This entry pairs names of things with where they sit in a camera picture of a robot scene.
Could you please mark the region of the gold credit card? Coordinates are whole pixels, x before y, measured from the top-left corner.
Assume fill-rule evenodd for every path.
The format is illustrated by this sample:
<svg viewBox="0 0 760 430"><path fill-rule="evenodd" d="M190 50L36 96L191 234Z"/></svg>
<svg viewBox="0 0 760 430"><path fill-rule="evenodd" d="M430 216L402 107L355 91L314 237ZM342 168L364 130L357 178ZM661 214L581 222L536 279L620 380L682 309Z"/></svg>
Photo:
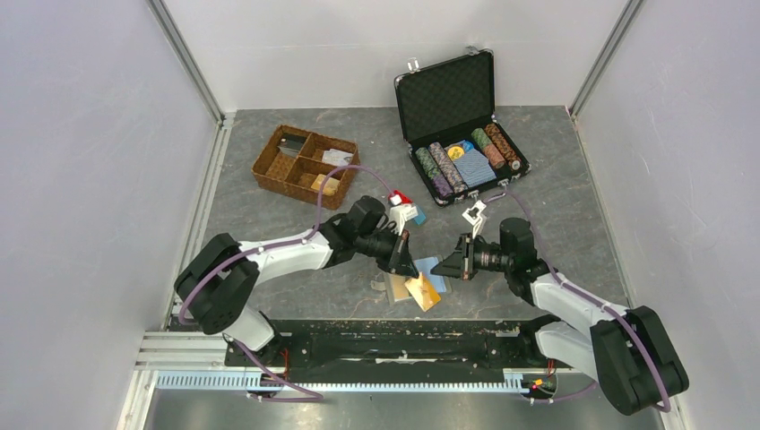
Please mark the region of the gold credit card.
<svg viewBox="0 0 760 430"><path fill-rule="evenodd" d="M404 287L423 312L429 311L441 300L432 282L423 273L416 279L407 278Z"/></svg>

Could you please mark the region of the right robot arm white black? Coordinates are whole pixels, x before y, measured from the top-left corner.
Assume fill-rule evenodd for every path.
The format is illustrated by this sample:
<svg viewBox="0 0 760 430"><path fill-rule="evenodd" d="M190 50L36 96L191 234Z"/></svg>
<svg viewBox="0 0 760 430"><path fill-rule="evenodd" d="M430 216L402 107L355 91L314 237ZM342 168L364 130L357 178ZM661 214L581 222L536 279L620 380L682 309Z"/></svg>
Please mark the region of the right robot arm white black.
<svg viewBox="0 0 760 430"><path fill-rule="evenodd" d="M517 351L524 363L554 359L583 372L626 416L667 411L670 398L688 390L687 370L653 309L615 305L570 282L540 258L541 243L526 219L502 220L499 234L496 243L461 235L432 273L471 280L481 271L499 272L515 296L545 311L521 330Z"/></svg>

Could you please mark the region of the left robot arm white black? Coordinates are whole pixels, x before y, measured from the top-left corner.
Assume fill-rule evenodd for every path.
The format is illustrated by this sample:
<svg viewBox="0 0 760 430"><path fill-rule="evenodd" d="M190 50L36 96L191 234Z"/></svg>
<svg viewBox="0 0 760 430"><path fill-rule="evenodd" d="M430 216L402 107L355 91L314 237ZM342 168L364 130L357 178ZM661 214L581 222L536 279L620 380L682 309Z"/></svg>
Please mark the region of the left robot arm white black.
<svg viewBox="0 0 760 430"><path fill-rule="evenodd" d="M381 271L416 279L405 226L418 215L418 207L398 195L389 203L363 196L348 211L299 235L250 242L218 234L174 282L182 301L179 318L191 316L205 334L228 335L258 364L270 365L281 355L281 340L249 302L255 287L291 273L331 268L357 254L374 259Z"/></svg>

